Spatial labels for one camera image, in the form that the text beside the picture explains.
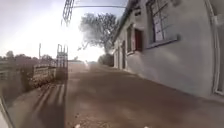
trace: window frame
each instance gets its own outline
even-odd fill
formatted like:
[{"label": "window frame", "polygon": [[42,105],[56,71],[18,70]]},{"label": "window frame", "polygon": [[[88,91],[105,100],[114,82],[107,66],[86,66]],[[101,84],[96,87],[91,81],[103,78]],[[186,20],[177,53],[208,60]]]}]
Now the window frame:
[{"label": "window frame", "polygon": [[[145,4],[146,6],[146,13],[147,13],[147,23],[148,23],[148,30],[149,30],[149,33],[150,33],[150,38],[152,39],[149,39],[150,41],[150,45],[147,49],[151,49],[151,48],[154,48],[154,47],[157,47],[157,46],[160,46],[160,45],[163,45],[163,44],[169,44],[169,43],[172,43],[174,41],[178,41],[179,40],[179,35],[174,35],[174,36],[168,36],[168,37],[164,37],[164,31],[166,31],[167,28],[169,27],[172,27],[171,24],[170,25],[167,25],[165,27],[162,26],[162,21],[164,19],[167,19],[169,18],[169,15],[168,14],[167,16],[165,16],[165,18],[161,18],[161,10],[163,10],[164,8],[169,8],[169,1],[167,1],[167,3],[165,3],[164,5],[162,5],[162,7],[158,7],[157,5],[157,11],[155,12],[155,14],[153,14],[153,10],[152,10],[152,4],[154,4],[155,2],[157,2],[156,4],[158,4],[158,0],[148,0]],[[160,15],[159,16],[159,23],[157,24],[160,24],[161,26],[161,30],[159,30],[159,32],[162,32],[162,40],[156,40],[156,30],[155,30],[155,23],[154,23],[154,17],[156,15]]]},{"label": "window frame", "polygon": [[133,44],[133,36],[134,36],[134,24],[133,23],[131,23],[128,27],[127,27],[127,29],[126,29],[126,38],[127,38],[127,41],[125,41],[125,42],[127,42],[127,49],[126,49],[126,53],[127,53],[127,55],[131,55],[131,54],[133,54],[134,53],[134,44]]}]

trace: road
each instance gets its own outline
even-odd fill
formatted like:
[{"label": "road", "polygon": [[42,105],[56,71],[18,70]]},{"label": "road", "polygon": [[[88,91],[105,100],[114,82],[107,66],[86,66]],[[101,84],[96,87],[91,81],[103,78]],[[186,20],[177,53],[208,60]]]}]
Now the road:
[{"label": "road", "polygon": [[223,128],[224,105],[97,64],[18,97],[16,128]]}]

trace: building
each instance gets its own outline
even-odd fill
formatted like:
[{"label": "building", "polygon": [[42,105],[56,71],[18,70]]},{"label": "building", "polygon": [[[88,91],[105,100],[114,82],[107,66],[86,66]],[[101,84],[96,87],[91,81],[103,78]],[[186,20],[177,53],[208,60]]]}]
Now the building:
[{"label": "building", "polygon": [[130,0],[114,38],[115,67],[224,101],[222,34],[223,0]]}]

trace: white wall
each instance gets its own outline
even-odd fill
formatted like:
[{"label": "white wall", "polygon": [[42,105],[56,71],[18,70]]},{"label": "white wall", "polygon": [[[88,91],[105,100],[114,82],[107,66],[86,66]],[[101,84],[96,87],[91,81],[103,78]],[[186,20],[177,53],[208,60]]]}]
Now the white wall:
[{"label": "white wall", "polygon": [[[144,31],[144,50],[127,57],[127,69],[157,83],[208,98],[213,86],[214,49],[204,0],[180,0],[176,7],[170,3],[170,36],[178,34],[181,39],[152,49],[146,49],[150,40],[146,1],[141,0],[141,21],[136,24]],[[126,29],[134,21],[132,14],[116,45],[126,40]]]}]

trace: sky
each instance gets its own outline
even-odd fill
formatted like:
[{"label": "sky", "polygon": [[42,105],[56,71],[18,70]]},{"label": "sky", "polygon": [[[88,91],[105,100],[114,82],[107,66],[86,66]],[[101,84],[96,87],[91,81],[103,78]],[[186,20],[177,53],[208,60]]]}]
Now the sky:
[{"label": "sky", "polygon": [[[127,0],[75,0],[75,5],[118,5],[126,6]],[[73,9],[70,27],[61,26],[65,0],[0,0],[0,56],[12,50],[14,54],[26,54],[32,57],[41,54],[56,56],[57,44],[69,47],[69,59],[75,56],[87,57],[90,51],[100,48],[88,48],[77,52],[82,42],[82,33],[78,27],[85,13],[113,13],[121,17],[121,8],[76,8]]]}]

